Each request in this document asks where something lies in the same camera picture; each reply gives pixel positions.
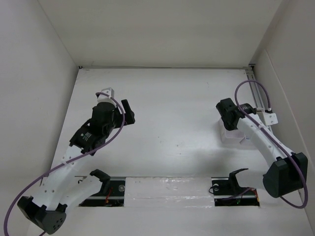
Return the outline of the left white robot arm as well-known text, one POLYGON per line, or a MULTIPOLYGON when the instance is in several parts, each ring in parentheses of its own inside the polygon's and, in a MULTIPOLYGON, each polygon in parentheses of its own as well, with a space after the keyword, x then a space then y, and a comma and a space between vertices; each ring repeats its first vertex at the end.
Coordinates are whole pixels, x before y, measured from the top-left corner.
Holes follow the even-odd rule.
POLYGON ((33 196, 22 196, 17 206, 23 215, 45 233, 54 234, 65 222, 67 214, 93 194, 108 195, 111 192, 110 176, 95 169, 69 192, 77 172, 105 147, 114 137, 114 129, 135 123, 134 112, 126 99, 118 104, 113 98, 98 101, 92 116, 72 136, 59 165, 44 175, 46 178, 33 196))

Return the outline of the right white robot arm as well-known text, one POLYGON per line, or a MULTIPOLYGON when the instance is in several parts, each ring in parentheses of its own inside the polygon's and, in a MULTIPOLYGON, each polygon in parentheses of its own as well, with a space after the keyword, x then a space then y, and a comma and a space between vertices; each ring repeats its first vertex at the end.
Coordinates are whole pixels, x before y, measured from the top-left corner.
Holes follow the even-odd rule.
POLYGON ((250 104, 237 107, 232 99, 221 100, 216 108, 228 131, 239 130, 249 138, 264 157, 263 171, 242 168, 227 183, 230 192, 240 193, 245 187, 266 190, 274 198, 302 189, 306 185, 308 159, 282 144, 264 125, 250 104))

